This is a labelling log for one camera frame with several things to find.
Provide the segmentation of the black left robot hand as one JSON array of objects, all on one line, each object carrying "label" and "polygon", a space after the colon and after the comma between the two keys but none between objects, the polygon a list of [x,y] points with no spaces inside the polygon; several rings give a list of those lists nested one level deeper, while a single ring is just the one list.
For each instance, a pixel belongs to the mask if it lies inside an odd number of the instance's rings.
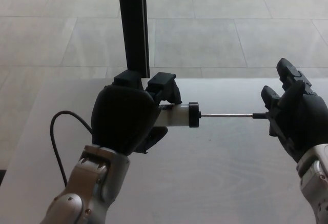
[{"label": "black left robot hand", "polygon": [[125,156],[145,153],[171,126],[162,101],[180,105],[176,75],[159,72],[143,87],[138,72],[125,70],[98,94],[91,115],[92,144]]}]

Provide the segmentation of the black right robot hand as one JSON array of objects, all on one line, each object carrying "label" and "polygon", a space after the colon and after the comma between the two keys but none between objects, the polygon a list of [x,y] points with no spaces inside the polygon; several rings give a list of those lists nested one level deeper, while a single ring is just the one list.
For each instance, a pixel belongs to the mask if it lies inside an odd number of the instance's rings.
[{"label": "black right robot hand", "polygon": [[284,94],[279,96],[269,86],[261,91],[269,135],[277,137],[288,155],[299,162],[310,148],[327,143],[327,105],[290,61],[282,58],[276,69]]}]

